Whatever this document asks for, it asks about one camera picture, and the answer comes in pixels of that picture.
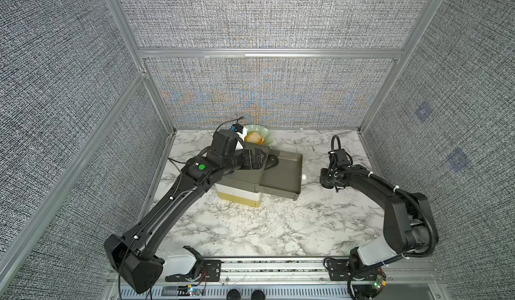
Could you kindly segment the three-drawer storage cabinet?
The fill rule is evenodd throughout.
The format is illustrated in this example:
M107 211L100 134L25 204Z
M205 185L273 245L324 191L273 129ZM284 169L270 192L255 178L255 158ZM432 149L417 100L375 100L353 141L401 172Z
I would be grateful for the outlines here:
M270 157L270 150L263 149ZM260 170L237 170L215 184L215 190L220 199L241 205L259 208L262 202L262 193L258 185L262 178L264 168Z

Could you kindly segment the grey top drawer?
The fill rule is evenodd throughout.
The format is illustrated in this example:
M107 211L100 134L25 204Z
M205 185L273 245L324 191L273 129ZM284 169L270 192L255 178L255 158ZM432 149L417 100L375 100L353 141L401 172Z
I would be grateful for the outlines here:
M269 155L258 191L296 201L301 193L303 155L277 149L271 149Z

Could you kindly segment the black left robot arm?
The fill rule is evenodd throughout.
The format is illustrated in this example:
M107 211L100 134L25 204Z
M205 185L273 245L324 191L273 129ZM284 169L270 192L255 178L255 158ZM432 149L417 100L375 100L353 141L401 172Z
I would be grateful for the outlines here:
M119 280L137 293L151 289L165 261L156 252L182 214L225 176L236 171L261 171L268 146L244 142L237 132L218 130L211 144L186 161L166 195L121 236L110 235L104 249Z

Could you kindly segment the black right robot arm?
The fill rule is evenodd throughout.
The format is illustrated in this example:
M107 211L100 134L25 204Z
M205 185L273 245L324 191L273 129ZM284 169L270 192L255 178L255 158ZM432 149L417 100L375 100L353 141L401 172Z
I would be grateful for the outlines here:
M430 257L439 235L428 197L400 189L366 167L351 162L344 149L329 151L329 165L321 169L320 183L335 191L347 187L358 190L383 209L384 220L380 237L351 250L350 273L361 277L403 258Z

